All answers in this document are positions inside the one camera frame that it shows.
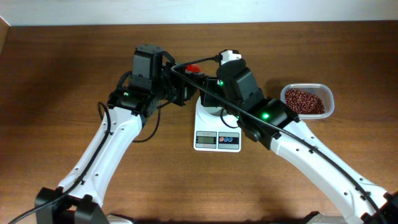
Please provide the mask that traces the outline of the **red plastic scoop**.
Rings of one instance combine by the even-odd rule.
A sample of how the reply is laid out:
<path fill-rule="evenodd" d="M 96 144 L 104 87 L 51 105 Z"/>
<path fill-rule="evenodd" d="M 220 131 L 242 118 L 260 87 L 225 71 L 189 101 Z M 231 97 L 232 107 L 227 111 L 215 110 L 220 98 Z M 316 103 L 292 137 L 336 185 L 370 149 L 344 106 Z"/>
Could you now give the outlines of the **red plastic scoop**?
<path fill-rule="evenodd" d="M 185 68 L 186 71 L 192 72 L 192 73 L 201 73 L 201 68 L 198 64 L 191 64 L 187 65 Z"/>

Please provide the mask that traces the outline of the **clear plastic food container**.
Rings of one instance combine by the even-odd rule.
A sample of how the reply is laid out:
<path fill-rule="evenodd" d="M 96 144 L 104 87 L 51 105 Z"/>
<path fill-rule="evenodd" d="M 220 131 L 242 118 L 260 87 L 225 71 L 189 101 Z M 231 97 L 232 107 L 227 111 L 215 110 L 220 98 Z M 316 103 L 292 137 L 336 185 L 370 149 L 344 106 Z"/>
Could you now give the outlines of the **clear plastic food container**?
<path fill-rule="evenodd" d="M 285 86 L 280 100 L 301 119 L 323 119 L 335 110 L 332 91 L 320 83 L 294 83 Z"/>

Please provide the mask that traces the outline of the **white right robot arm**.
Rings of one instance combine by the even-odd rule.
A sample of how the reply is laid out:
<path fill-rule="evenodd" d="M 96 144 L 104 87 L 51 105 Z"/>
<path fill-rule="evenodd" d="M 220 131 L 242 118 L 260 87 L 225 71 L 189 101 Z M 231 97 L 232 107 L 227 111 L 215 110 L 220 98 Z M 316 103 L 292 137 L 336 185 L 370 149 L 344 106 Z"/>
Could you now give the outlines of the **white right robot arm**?
<path fill-rule="evenodd" d="M 352 169 L 285 103 L 264 97 L 243 59 L 211 60 L 219 63 L 220 85 L 199 89 L 236 117 L 250 140 L 295 166 L 332 201 L 346 223 L 397 223 L 397 194 Z"/>

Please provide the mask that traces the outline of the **white digital kitchen scale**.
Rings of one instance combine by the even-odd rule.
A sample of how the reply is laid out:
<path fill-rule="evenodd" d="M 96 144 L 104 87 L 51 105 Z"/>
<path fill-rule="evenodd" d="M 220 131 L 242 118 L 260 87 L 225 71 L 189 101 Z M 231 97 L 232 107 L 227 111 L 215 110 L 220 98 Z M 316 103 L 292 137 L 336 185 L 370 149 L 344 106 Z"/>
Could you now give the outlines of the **white digital kitchen scale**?
<path fill-rule="evenodd" d="M 199 98 L 195 108 L 194 150 L 239 152 L 242 131 L 237 121 L 220 107 L 204 107 Z"/>

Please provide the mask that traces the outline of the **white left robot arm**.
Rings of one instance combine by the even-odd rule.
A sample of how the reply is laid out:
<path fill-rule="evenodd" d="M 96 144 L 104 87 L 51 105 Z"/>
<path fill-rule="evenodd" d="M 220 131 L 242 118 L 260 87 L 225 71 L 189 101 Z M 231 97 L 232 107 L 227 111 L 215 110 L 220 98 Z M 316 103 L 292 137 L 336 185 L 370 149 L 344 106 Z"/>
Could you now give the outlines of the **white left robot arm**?
<path fill-rule="evenodd" d="M 183 81 L 172 76 L 175 59 L 156 45 L 138 45 L 133 69 L 119 79 L 104 105 L 101 126 L 73 170 L 55 190 L 36 197 L 37 223 L 130 223 L 102 210 L 109 182 L 126 149 L 161 101 L 183 106 L 190 99 Z"/>

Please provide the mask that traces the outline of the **red adzuki beans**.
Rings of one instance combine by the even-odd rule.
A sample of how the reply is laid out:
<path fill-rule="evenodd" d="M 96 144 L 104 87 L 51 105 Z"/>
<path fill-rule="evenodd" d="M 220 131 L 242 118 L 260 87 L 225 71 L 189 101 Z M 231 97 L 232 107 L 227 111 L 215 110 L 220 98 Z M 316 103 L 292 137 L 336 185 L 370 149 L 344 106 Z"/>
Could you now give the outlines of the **red adzuki beans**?
<path fill-rule="evenodd" d="M 314 94 L 290 89 L 285 92 L 285 104 L 297 114 L 323 114 L 322 100 Z"/>

